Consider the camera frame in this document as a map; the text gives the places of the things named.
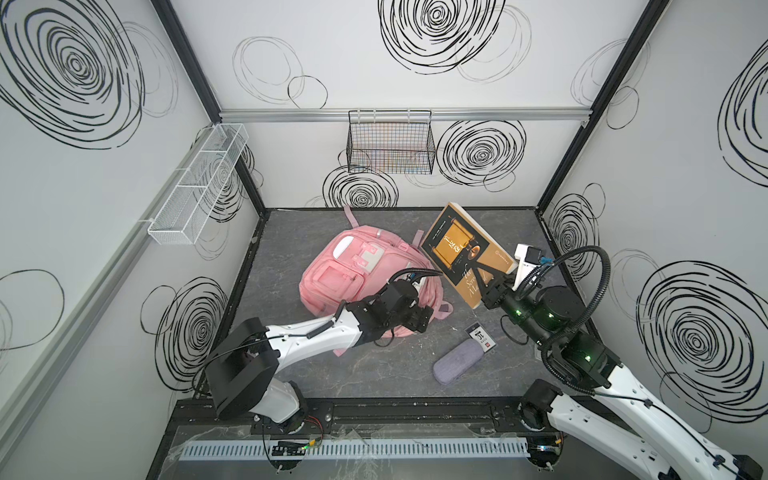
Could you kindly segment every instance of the black corrugated hose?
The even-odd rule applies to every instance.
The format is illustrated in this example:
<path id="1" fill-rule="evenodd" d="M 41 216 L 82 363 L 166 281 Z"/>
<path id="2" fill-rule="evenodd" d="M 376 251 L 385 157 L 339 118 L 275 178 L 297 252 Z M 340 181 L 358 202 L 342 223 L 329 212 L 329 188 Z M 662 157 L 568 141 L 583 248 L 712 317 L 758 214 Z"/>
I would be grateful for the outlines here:
<path id="1" fill-rule="evenodd" d="M 608 254 L 600 247 L 597 247 L 595 245 L 587 245 L 586 247 L 579 247 L 577 249 L 571 250 L 570 252 L 567 252 L 558 258 L 556 258 L 551 263 L 546 263 L 545 265 L 537 266 L 535 269 L 533 269 L 520 283 L 518 286 L 518 290 L 515 293 L 516 297 L 518 299 L 522 298 L 523 296 L 528 295 L 535 287 L 537 283 L 540 283 L 541 280 L 544 279 L 544 276 L 546 273 L 555 268 L 557 265 L 563 263 L 567 259 L 571 257 L 575 257 L 577 255 L 581 255 L 582 253 L 587 252 L 594 252 L 600 257 L 600 261 L 602 263 L 603 269 L 600 275 L 600 283 L 598 284 L 598 289 L 595 291 L 594 295 L 592 296 L 592 300 L 590 300 L 589 304 L 587 305 L 587 308 L 584 310 L 584 312 L 581 313 L 581 315 L 569 326 L 564 328 L 558 333 L 555 333 L 553 336 L 546 339 L 539 349 L 541 350 L 541 362 L 544 363 L 544 367 L 558 380 L 563 382 L 566 386 L 571 387 L 573 390 L 576 390 L 579 393 L 584 393 L 585 395 L 594 396 L 595 392 L 593 389 L 584 389 L 580 386 L 576 386 L 571 384 L 568 379 L 560 374 L 557 370 L 554 369 L 554 367 L 549 362 L 549 351 L 552 349 L 552 345 L 557 342 L 559 339 L 563 338 L 564 336 L 571 335 L 572 333 L 575 333 L 577 330 L 581 328 L 582 325 L 584 325 L 587 320 L 589 320 L 589 317 L 592 316 L 592 313 L 597 309 L 598 304 L 601 300 L 603 300 L 603 296 L 605 296 L 605 291 L 608 288 L 608 283 L 611 281 L 611 258 L 608 256 Z M 531 283 L 531 279 L 536 276 L 537 279 L 535 282 Z"/>

